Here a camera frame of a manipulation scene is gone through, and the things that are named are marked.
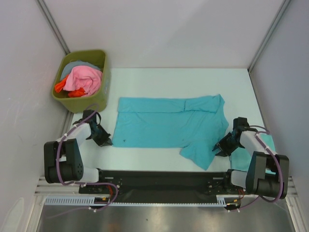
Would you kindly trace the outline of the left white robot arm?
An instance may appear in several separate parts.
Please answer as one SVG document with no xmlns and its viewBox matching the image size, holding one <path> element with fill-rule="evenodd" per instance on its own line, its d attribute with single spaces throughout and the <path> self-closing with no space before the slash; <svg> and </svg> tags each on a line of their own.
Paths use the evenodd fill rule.
<svg viewBox="0 0 309 232">
<path fill-rule="evenodd" d="M 94 110 L 83 111 L 81 119 L 61 138 L 47 142 L 43 147 L 44 177 L 47 183 L 63 185 L 90 183 L 96 193 L 102 193 L 107 182 L 99 176 L 100 169 L 84 166 L 80 146 L 92 140 L 99 146 L 111 146 L 110 134 L 101 126 L 101 115 Z"/>
</svg>

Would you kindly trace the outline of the cyan blue t shirt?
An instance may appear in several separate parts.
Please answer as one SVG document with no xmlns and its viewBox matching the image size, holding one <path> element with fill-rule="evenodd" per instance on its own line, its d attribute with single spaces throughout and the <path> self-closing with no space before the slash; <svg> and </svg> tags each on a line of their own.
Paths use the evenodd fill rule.
<svg viewBox="0 0 309 232">
<path fill-rule="evenodd" d="M 228 121 L 221 95 L 190 99 L 126 98 L 118 104 L 115 147 L 180 148 L 180 155 L 207 170 Z"/>
</svg>

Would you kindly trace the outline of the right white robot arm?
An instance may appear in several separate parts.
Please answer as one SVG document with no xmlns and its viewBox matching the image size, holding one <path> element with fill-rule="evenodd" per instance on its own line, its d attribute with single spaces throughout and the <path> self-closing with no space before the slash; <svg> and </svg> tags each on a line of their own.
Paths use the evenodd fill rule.
<svg viewBox="0 0 309 232">
<path fill-rule="evenodd" d="M 258 131 L 258 128 L 249 125 L 246 118 L 235 118 L 232 132 L 217 142 L 213 151 L 219 151 L 216 156 L 229 157 L 238 148 L 243 148 L 251 156 L 247 171 L 228 170 L 229 178 L 223 181 L 226 193 L 234 194 L 242 188 L 248 194 L 275 202 L 287 195 L 289 159 L 273 151 L 261 137 L 261 134 L 269 135 L 270 132 L 266 129 Z"/>
</svg>

